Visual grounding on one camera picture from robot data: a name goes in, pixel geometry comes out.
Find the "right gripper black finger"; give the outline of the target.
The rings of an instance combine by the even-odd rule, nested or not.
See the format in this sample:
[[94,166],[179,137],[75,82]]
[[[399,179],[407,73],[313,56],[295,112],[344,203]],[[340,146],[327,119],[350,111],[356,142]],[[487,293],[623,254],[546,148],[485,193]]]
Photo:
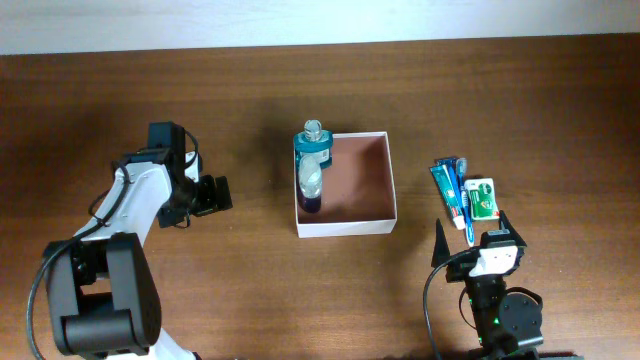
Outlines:
[[522,237],[511,224],[504,210],[499,213],[499,230],[500,235],[507,240],[521,240]]
[[451,253],[446,240],[444,228],[440,219],[436,220],[435,224],[435,244],[432,254],[431,267],[437,268],[442,264],[445,264],[450,258]]

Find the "green Dettol soap packet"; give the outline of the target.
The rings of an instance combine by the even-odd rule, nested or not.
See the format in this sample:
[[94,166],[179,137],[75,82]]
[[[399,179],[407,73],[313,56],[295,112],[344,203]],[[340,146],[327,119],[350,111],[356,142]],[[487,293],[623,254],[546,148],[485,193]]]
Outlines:
[[492,178],[468,179],[464,183],[473,221],[489,221],[499,218],[496,190]]

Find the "clear purple liquid bottle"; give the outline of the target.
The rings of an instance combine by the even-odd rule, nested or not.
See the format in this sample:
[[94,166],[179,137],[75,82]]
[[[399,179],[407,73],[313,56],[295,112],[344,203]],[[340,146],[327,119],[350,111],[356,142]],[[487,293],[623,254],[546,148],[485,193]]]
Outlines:
[[297,180],[300,207],[307,213],[319,212],[322,204],[322,169],[313,156],[301,158]]

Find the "teal mouthwash bottle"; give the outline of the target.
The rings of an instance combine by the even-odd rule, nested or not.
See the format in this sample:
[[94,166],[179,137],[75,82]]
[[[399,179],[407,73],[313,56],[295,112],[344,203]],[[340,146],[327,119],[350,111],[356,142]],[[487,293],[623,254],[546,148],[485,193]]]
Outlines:
[[322,169],[332,165],[333,133],[322,128],[316,119],[307,120],[302,132],[293,137],[295,167],[299,168],[303,156],[314,157]]

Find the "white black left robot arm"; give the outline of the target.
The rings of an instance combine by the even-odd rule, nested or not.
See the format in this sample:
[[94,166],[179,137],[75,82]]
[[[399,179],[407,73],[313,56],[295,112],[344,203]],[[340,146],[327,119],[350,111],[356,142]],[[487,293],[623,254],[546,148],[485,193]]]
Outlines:
[[89,206],[70,239],[48,244],[31,286],[26,333],[35,358],[33,312],[46,285],[53,341],[84,359],[196,359],[162,327],[161,301],[143,247],[154,224],[186,229],[194,217],[229,210],[225,177],[202,172],[193,135],[174,122],[149,126],[145,147],[112,165],[113,184]]

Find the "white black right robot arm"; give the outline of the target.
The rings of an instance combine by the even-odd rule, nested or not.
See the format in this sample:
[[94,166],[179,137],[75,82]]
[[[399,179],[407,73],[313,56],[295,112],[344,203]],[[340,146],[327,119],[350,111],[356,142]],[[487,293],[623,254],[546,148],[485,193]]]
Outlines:
[[423,289],[423,313],[428,336],[434,342],[428,313],[428,290],[442,269],[448,283],[462,282],[461,294],[469,298],[472,327],[480,348],[476,359],[538,359],[537,347],[544,342],[541,332],[543,300],[523,287],[506,285],[524,256],[526,242],[506,214],[499,213],[499,228],[482,234],[478,245],[451,254],[443,226],[436,222],[433,271]]

